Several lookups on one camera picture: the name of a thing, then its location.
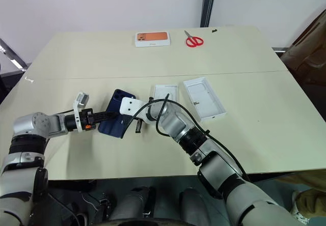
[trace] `red scissors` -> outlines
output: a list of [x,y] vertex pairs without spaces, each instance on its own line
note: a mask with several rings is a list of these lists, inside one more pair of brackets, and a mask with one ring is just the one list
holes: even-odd
[[188,38],[185,40],[185,44],[187,46],[193,48],[193,47],[200,46],[204,43],[203,39],[201,39],[199,37],[191,36],[187,31],[184,31],[184,32],[188,36]]

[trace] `table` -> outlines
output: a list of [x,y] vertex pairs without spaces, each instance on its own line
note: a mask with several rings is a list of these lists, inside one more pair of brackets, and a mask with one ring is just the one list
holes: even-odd
[[[196,114],[183,81],[205,76],[227,114],[201,125],[248,173],[325,168],[326,124],[260,33],[250,26],[222,27],[216,33],[212,29],[186,29],[205,40],[194,49],[183,45],[183,30],[169,31],[169,47],[141,49],[132,45],[135,32],[56,35],[0,106],[0,120],[7,123],[0,126],[1,160],[17,117],[71,109],[80,90],[90,94],[88,108],[103,111],[114,89],[147,100],[155,84],[178,84],[179,102]],[[110,40],[117,35],[125,44]],[[119,57],[123,47],[126,52]],[[97,130],[51,139],[45,152],[49,179],[196,174],[197,168],[172,139],[158,135],[154,127],[143,127],[141,134],[134,130],[135,122],[123,139]]]

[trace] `blue phone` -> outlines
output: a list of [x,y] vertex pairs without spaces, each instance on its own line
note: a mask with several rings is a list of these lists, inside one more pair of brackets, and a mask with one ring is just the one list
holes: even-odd
[[[106,112],[114,111],[120,113],[120,105],[123,97],[136,98],[135,95],[116,89],[112,98],[107,106]],[[130,121],[132,116],[118,115],[117,118],[107,121],[102,121],[98,126],[98,131],[113,137],[120,138],[126,124]]]

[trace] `orange phone box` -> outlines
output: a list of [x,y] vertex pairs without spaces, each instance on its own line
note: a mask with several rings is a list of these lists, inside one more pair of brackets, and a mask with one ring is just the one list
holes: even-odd
[[167,46],[170,35],[168,32],[136,33],[134,43],[136,47]]

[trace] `white bracket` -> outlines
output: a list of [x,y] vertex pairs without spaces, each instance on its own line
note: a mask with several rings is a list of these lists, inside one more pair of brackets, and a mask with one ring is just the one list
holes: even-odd
[[[147,104],[145,101],[124,97],[120,105],[120,114],[133,116],[145,104]],[[143,119],[145,123],[153,124],[155,122],[149,121],[146,117],[147,109],[148,108],[146,107],[144,110],[142,110],[137,115],[137,118]]]
[[78,133],[81,133],[83,131],[82,124],[80,123],[79,108],[85,109],[88,99],[89,99],[88,94],[84,92],[79,92],[77,98],[73,102],[73,112],[75,115],[75,122],[76,122]]

